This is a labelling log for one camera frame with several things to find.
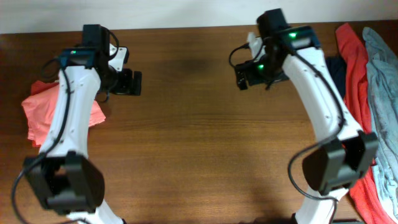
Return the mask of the salmon pink t-shirt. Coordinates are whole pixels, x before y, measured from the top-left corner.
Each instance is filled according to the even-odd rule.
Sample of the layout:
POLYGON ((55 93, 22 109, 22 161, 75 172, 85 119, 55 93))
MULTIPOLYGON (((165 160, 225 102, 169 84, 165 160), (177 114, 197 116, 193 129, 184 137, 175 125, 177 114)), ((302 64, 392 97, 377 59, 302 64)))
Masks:
POLYGON ((58 83, 36 81, 31 85, 30 96, 22 103, 27 118, 27 138, 34 147, 40 147, 47 137, 53 120, 59 93, 58 83))

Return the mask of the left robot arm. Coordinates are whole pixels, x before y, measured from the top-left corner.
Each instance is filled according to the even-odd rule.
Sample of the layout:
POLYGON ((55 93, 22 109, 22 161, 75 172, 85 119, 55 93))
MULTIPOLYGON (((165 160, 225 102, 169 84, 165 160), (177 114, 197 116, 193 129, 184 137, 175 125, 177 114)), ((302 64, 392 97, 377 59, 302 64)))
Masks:
POLYGON ((87 138, 96 95, 139 96, 142 73, 124 68, 127 47, 99 24, 83 26, 82 41, 55 58, 59 91, 50 130, 35 157, 26 157, 25 177, 41 207, 68 223, 124 223, 104 199, 102 173, 89 161, 87 138))

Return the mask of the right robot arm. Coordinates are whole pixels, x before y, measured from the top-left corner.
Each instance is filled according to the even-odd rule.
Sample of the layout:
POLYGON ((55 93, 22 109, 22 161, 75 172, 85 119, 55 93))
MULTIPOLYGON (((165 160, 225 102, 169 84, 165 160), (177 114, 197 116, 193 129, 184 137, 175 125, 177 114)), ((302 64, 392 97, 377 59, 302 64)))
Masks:
POLYGON ((258 34, 244 49, 251 59, 236 64, 236 84, 249 86, 290 80, 310 118, 316 141, 297 152, 308 189, 292 223, 333 223, 337 205, 364 178, 377 151, 374 133, 365 133, 344 104, 327 69, 320 41, 310 26, 292 27, 281 9, 257 18, 258 34))

